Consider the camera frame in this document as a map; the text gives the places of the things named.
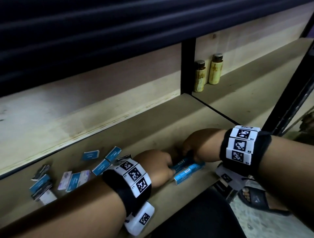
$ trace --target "shelf board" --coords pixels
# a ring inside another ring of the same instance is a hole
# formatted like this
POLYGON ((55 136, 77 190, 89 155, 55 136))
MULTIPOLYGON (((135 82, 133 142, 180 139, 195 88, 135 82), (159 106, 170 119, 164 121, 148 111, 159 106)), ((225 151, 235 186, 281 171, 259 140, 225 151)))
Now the shelf board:
MULTIPOLYGON (((40 207, 40 203, 34 202, 30 197, 28 188, 33 184, 31 177, 42 164, 51 165, 49 174, 56 181, 53 192, 57 197, 61 197, 65 193, 56 190, 56 184, 60 182, 64 171, 79 172, 94 168, 115 145, 122 148, 121 156, 126 154, 134 156, 144 150, 161 149, 168 151, 174 159, 179 160, 176 148, 182 145, 192 132, 208 127, 228 129, 234 127, 234 124, 190 95, 183 94, 72 144, 0 180, 0 189, 4 191, 0 196, 0 204, 4 208, 0 211, 0 227, 40 207), (99 159, 81 160, 83 152, 96 149, 100 150, 99 159)), ((172 181, 156 191, 149 199, 155 207, 155 214, 140 236, 147 235, 214 184, 217 181, 214 173, 216 167, 217 163, 207 164, 204 169, 193 174, 182 184, 177 186, 172 181)), ((128 234, 122 229, 119 237, 125 236, 128 234)))
POLYGON ((241 125, 263 127, 312 41, 297 39, 193 95, 241 125))

